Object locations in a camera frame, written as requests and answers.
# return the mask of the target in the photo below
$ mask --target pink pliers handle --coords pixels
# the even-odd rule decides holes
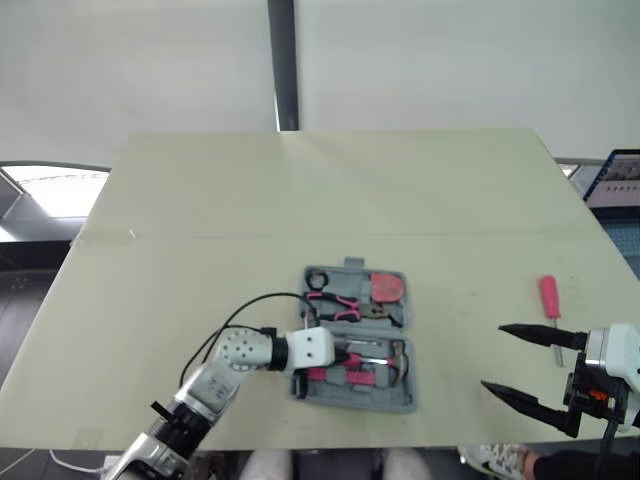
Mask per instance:
[[[347,310],[343,310],[341,312],[332,314],[332,315],[319,315],[318,318],[320,320],[343,320],[346,322],[359,322],[362,318],[360,314],[360,302],[357,298],[352,297],[341,297],[340,295],[336,295],[335,293],[327,293],[327,292],[309,292],[306,294],[308,300],[321,300],[326,302],[337,303],[338,305],[342,305],[347,307]]]

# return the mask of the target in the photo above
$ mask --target window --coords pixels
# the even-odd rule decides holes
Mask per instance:
[[[51,217],[86,217],[109,174],[39,165],[2,167]]]

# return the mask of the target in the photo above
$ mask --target pliers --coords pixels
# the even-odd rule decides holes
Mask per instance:
[[[327,292],[308,292],[305,296],[307,300],[321,300],[347,307],[347,310],[342,310],[337,313],[319,315],[317,317],[319,320],[359,322],[362,318],[389,318],[393,321],[387,309],[382,305],[360,303],[357,298],[341,297],[340,295]]]

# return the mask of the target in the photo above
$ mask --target person's leg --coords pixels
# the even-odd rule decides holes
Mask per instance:
[[[240,480],[291,480],[291,450],[254,450]]]
[[[432,480],[429,467],[413,448],[390,448],[384,460],[383,480]]]
[[[533,463],[532,480],[590,480],[595,478],[598,455],[577,450],[563,450],[548,457],[540,457]],[[606,477],[616,480],[640,478],[640,454],[629,456],[609,455]]]

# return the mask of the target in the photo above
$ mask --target white sneaker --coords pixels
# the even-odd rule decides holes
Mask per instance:
[[[508,443],[458,447],[469,466],[506,480],[524,480],[522,471],[527,451],[523,445]]]

